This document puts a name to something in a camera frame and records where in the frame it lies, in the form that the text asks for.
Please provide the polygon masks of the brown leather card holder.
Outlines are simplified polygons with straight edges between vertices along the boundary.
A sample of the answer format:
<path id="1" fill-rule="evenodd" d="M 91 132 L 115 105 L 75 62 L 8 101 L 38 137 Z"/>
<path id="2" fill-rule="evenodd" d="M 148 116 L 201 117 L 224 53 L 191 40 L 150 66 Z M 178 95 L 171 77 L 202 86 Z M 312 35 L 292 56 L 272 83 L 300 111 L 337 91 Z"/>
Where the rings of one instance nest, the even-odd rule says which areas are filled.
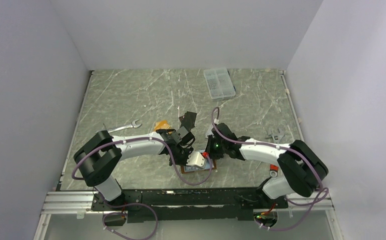
<path id="1" fill-rule="evenodd" d="M 199 150 L 198 152 L 201 152 L 207 158 L 208 163 L 207 163 L 206 167 L 201 169 L 201 168 L 195 168 L 195 167 L 191 167 L 191 166 L 182 165 L 180 167 L 182 174 L 188 174 L 188 173 L 193 173 L 193 172 L 198 172 L 198 171 L 207 171 L 210 169 L 212 169 L 212 170 L 216 169 L 216 161 L 212 160 L 210 158 L 209 153 L 205 152 L 204 150 Z"/>

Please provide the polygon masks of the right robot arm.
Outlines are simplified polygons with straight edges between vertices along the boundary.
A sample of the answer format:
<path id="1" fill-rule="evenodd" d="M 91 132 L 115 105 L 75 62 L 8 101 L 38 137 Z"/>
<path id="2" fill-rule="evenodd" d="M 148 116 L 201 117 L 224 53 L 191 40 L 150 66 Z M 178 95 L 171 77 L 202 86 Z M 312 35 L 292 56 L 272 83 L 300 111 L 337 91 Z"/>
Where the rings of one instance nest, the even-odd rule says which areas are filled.
<path id="1" fill-rule="evenodd" d="M 211 132 L 206 151 L 212 159 L 227 155 L 232 159 L 259 161 L 281 169 L 281 176 L 269 177 L 258 187 L 256 200 L 263 208 L 271 206 L 276 198 L 291 193 L 311 196 L 329 173 L 323 161 L 301 140 L 273 144 L 248 136 L 237 137 L 224 123 L 214 125 Z"/>

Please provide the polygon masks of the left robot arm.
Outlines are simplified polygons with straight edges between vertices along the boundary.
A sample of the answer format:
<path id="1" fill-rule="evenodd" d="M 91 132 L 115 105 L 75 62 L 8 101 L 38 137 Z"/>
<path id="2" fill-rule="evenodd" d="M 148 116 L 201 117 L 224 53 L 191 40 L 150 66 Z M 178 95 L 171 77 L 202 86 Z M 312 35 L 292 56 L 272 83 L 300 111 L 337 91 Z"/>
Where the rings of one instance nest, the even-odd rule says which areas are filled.
<path id="1" fill-rule="evenodd" d="M 194 142 L 195 136 L 184 126 L 128 137 L 101 130 L 78 149 L 73 159 L 86 185 L 98 190 L 110 209 L 118 210 L 125 201 L 122 188 L 112 177 L 119 161 L 143 155 L 169 155 L 171 166 L 184 166 Z"/>

